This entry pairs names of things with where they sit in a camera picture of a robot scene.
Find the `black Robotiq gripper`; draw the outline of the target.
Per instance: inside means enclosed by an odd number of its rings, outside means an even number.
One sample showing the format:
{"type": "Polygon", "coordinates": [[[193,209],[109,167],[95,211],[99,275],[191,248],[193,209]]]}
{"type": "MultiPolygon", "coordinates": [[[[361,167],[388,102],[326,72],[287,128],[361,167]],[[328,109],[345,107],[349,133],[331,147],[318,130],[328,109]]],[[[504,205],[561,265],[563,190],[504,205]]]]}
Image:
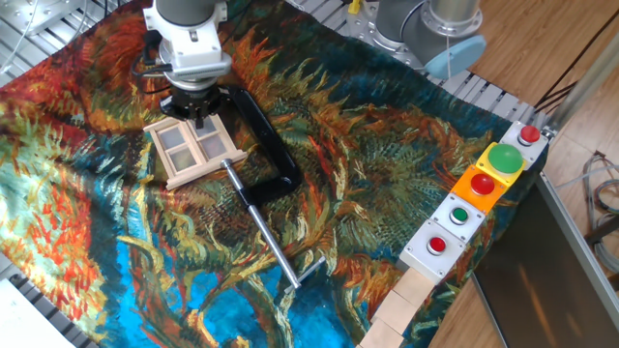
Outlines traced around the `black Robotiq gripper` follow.
{"type": "Polygon", "coordinates": [[[171,88],[171,94],[160,100],[163,114],[178,120],[192,120],[196,129],[203,128],[211,121],[223,101],[223,94],[218,86],[199,91],[188,91],[178,87],[171,88]]]}

